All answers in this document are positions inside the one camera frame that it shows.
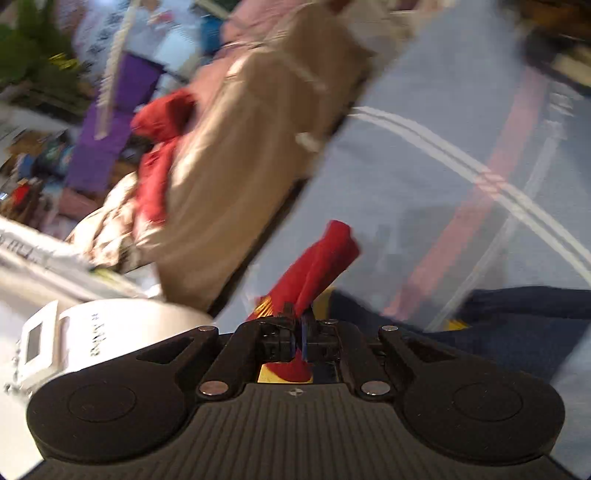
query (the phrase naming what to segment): dark blue fabric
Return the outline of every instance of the dark blue fabric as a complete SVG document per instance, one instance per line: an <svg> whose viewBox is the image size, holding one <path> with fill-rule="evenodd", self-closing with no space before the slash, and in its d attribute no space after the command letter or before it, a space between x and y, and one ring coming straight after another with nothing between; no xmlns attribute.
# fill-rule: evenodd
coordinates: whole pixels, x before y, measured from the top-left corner
<svg viewBox="0 0 591 480"><path fill-rule="evenodd" d="M585 296L581 295L578 299L566 295L566 301L563 302L561 292L564 290L537 290L540 295L554 296L556 304L549 308L550 313L564 315L563 318L556 318L541 315L540 305L543 302L533 301L529 307L522 303L517 297L524 291L518 290L510 288L475 292L478 294L477 301L472 301L470 305L471 327L465 330L421 332L405 323L371 312L338 291L330 297L329 316L354 323L368 336L375 336L382 325L398 325L458 350L482 356L504 368L524 371L549 381L590 325L589 320L571 318L570 314L583 312L585 299L591 305L591 293L586 292ZM536 291L527 293L526 297L530 298ZM571 301L572 311L568 307Z"/></svg>

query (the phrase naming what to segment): folded clothes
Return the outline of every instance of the folded clothes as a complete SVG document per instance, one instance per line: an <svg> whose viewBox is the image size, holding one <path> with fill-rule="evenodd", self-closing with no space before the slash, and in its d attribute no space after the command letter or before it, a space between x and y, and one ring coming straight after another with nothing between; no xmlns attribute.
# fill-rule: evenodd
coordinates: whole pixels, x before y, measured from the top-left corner
<svg viewBox="0 0 591 480"><path fill-rule="evenodd" d="M84 218L66 241L94 267L126 273L141 265L133 237L137 176L130 173L107 195L104 205Z"/></svg>

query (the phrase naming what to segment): red cloth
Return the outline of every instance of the red cloth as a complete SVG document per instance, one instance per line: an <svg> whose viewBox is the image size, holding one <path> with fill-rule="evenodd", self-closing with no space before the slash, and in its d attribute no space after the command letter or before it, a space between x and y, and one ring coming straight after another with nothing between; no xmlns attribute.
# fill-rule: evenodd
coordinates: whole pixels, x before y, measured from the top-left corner
<svg viewBox="0 0 591 480"><path fill-rule="evenodd" d="M138 213L154 223L166 220L168 172L174 161L178 139L195 110L195 100L187 89L177 90L150 102L131 121L134 134L161 142L142 157L135 194Z"/></svg>
<svg viewBox="0 0 591 480"><path fill-rule="evenodd" d="M291 265L247 320L289 312L286 303L293 306L293 313L299 318L358 256L359 247L351 237L349 225L331 220L322 238ZM300 351L289 363L267 364L267 367L290 382L306 382L311 378Z"/></svg>

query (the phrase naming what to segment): pink cushion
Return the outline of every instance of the pink cushion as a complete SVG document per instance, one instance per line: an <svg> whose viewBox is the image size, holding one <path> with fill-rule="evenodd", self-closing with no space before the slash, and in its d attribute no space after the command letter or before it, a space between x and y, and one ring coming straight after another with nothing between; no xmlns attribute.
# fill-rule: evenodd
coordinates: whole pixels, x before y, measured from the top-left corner
<svg viewBox="0 0 591 480"><path fill-rule="evenodd" d="M242 0L222 25L222 43L261 40L293 8L308 2L309 0Z"/></svg>

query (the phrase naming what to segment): ribbed rubber surface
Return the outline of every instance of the ribbed rubber surface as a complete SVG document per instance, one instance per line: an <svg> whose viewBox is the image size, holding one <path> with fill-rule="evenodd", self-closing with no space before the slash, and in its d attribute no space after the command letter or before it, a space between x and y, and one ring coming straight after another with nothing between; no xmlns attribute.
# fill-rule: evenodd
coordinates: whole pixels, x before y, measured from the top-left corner
<svg viewBox="0 0 591 480"><path fill-rule="evenodd" d="M297 395L294 389L302 393ZM383 403L345 385L247 385L201 407L160 450L127 463L48 460L27 480L567 480L551 460L483 467L444 457L415 439Z"/></svg>

